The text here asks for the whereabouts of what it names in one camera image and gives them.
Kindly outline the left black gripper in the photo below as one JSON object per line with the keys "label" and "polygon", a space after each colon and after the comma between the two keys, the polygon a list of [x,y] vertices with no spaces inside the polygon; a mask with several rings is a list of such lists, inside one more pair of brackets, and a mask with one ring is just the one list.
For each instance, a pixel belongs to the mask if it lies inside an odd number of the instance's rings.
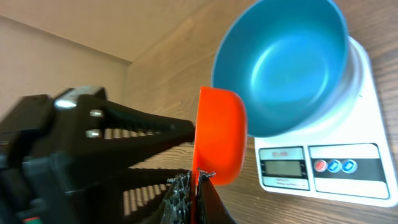
{"label": "left black gripper", "polygon": [[93,96],[70,109],[25,96],[1,122],[1,217],[7,223],[92,223]]}

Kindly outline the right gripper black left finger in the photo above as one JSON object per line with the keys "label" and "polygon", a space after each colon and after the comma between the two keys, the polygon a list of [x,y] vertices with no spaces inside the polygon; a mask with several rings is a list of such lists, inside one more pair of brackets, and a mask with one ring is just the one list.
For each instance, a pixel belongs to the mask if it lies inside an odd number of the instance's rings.
{"label": "right gripper black left finger", "polygon": [[190,224],[191,223],[191,179],[192,172],[168,178],[170,184],[158,208],[142,224]]}

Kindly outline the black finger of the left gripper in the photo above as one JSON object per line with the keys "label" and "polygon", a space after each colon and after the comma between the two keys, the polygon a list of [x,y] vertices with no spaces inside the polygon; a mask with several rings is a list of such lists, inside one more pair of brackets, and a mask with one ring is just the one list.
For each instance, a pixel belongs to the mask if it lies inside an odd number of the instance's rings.
{"label": "black finger of the left gripper", "polygon": [[65,152],[74,161],[144,161],[195,138],[189,120],[144,113],[109,101],[100,86],[81,86],[56,98],[65,125]]}
{"label": "black finger of the left gripper", "polygon": [[154,212],[170,184],[186,169],[73,170],[65,178],[62,223],[141,223]]}

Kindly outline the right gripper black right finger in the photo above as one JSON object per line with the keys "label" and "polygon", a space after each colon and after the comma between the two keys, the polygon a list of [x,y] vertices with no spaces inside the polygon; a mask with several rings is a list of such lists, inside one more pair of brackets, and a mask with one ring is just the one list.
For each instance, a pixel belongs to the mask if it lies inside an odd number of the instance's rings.
{"label": "right gripper black right finger", "polygon": [[211,182],[214,175],[199,170],[195,220],[198,224],[236,224]]}

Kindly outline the orange scoop with blue handle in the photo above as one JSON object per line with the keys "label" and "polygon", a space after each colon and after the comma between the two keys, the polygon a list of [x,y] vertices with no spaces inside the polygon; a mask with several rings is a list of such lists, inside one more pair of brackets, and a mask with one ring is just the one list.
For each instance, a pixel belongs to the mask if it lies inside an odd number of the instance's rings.
{"label": "orange scoop with blue handle", "polygon": [[231,184],[243,167],[246,140],[247,116],[242,99],[229,90],[201,87],[192,161],[192,223],[197,223],[199,170],[215,173],[211,178],[214,187]]}

